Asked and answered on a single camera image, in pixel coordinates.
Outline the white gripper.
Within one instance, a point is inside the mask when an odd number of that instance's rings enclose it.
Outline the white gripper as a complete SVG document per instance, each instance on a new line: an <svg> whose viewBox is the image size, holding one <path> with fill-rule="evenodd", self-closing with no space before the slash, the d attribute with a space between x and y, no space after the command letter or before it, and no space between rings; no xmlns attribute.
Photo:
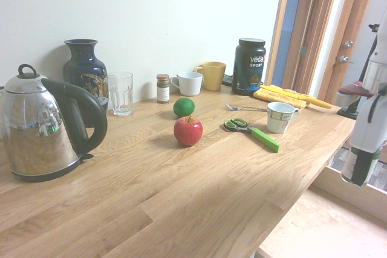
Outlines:
<svg viewBox="0 0 387 258"><path fill-rule="evenodd" d="M386 88L369 98L362 106L350 138L356 155L351 181L363 186L369 181L377 162L377 149L386 141Z"/></svg>

